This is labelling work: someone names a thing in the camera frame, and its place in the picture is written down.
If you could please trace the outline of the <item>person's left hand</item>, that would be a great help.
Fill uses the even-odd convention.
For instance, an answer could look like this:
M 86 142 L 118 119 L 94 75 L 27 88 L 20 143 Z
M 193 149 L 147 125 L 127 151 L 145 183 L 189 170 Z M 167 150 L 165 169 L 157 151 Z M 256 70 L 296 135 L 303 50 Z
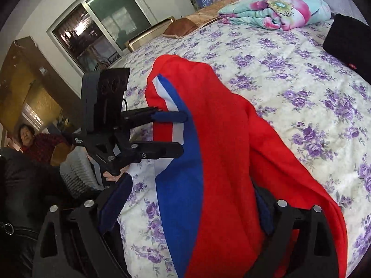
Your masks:
M 108 171 L 105 171 L 103 173 L 103 177 L 105 181 L 108 183 L 117 182 L 122 176 L 124 176 L 128 172 L 129 169 L 130 169 L 130 165 L 127 165 L 121 168 L 119 175 L 116 175 L 116 176 L 112 175 Z

